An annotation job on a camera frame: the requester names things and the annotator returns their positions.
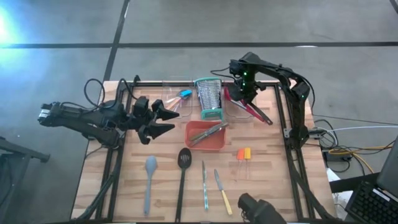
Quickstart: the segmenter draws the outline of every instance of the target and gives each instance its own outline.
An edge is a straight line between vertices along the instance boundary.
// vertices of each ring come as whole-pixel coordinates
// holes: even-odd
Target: yellow cap
[[[249,147],[244,148],[244,159],[251,158],[251,149]]]

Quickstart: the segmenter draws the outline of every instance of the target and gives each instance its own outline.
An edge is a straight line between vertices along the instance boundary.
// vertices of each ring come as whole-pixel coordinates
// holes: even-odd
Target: concrete floor
[[[123,0],[1,1],[0,44],[112,43]],[[398,14],[388,0],[131,0],[120,42],[398,41]],[[191,80],[252,51],[307,77],[314,113],[334,128],[398,124],[398,47],[119,49],[111,80]],[[88,106],[83,85],[103,79],[111,49],[0,49],[0,136],[41,152],[32,161],[8,223],[69,219],[87,140],[37,122],[42,103]],[[258,79],[269,79],[258,76]],[[89,94],[96,99],[99,88]],[[380,146],[396,129],[340,131],[346,146]],[[364,157],[381,170],[387,151]],[[361,175],[356,162],[339,174]],[[345,164],[330,164],[342,169]]]

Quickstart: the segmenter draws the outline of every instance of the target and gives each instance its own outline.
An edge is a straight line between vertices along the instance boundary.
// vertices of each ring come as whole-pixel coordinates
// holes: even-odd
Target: cheese grater
[[[221,79],[216,77],[199,78],[194,81],[201,106],[202,119],[220,118],[223,120],[221,108]]]

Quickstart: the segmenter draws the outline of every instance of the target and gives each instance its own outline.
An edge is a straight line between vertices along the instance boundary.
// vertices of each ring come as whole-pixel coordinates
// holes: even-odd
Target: black slotted spoon
[[[181,168],[181,181],[180,181],[180,191],[178,192],[178,202],[177,211],[175,213],[175,222],[179,223],[181,221],[181,209],[182,209],[182,195],[184,193],[184,182],[185,182],[185,171],[191,166],[192,155],[191,151],[187,148],[181,149],[178,154],[178,166]]]

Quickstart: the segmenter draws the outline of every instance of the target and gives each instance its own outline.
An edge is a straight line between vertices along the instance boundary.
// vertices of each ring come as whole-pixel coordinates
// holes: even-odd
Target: silver knife
[[[216,177],[218,189],[219,189],[219,190],[221,191],[221,193],[223,194],[223,199],[224,199],[226,211],[228,212],[228,215],[232,215],[232,208],[231,208],[231,206],[229,205],[228,198],[226,198],[226,194],[225,194],[225,192],[224,192],[223,184],[222,184],[221,181],[220,181],[220,177],[218,176],[218,172],[217,172],[216,169],[214,169],[214,176]]]
[[[201,161],[201,170],[203,174],[203,193],[205,195],[205,210],[209,209],[209,203],[207,200],[207,190],[206,190],[206,168],[205,168],[205,162]]]
[[[218,131],[221,131],[223,128],[227,127],[228,125],[229,124],[227,122],[221,123],[221,124],[217,124],[215,127],[212,127],[209,130],[205,131],[199,138],[194,140],[191,143],[191,146],[194,146],[194,145],[198,144],[200,141],[202,141],[205,138],[207,138],[208,136],[211,136],[212,134],[217,133]]]

